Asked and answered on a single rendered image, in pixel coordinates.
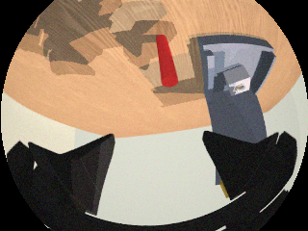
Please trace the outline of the red peg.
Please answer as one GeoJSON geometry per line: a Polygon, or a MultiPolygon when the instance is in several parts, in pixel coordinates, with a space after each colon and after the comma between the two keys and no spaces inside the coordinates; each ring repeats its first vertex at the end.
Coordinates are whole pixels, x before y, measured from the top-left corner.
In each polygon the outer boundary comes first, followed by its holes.
{"type": "Polygon", "coordinates": [[[159,69],[161,69],[161,82],[163,86],[177,86],[176,66],[170,55],[168,39],[165,35],[158,35],[156,38],[158,47],[159,69]]]}

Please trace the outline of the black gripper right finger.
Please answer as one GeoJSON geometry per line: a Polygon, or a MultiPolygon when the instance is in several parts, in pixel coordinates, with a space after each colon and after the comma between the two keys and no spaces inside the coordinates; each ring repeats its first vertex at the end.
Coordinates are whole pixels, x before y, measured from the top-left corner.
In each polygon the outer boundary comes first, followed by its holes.
{"type": "Polygon", "coordinates": [[[242,195],[247,182],[265,158],[267,149],[270,149],[277,139],[278,132],[254,143],[204,131],[205,149],[215,163],[230,200],[242,195]]]}

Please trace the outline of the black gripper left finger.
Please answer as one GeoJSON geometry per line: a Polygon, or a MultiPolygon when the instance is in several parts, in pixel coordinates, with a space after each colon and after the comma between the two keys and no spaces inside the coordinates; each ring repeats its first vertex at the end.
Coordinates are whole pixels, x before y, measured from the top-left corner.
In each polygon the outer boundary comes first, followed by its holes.
{"type": "Polygon", "coordinates": [[[43,149],[34,142],[27,143],[36,165],[54,174],[86,212],[97,215],[104,180],[115,150],[115,134],[101,136],[62,154],[46,147],[43,149]]]}

